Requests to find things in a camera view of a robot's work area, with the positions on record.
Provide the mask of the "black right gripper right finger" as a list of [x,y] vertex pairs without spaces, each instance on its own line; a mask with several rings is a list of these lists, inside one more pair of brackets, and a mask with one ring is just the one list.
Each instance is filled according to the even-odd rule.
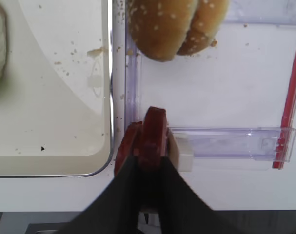
[[159,218],[163,234],[240,233],[194,193],[168,158],[162,158],[159,172]]

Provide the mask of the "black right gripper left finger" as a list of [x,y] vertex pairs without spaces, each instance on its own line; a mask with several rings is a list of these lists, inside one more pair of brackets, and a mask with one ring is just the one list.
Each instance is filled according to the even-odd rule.
[[58,234],[135,234],[139,199],[137,160],[130,156],[102,194]]

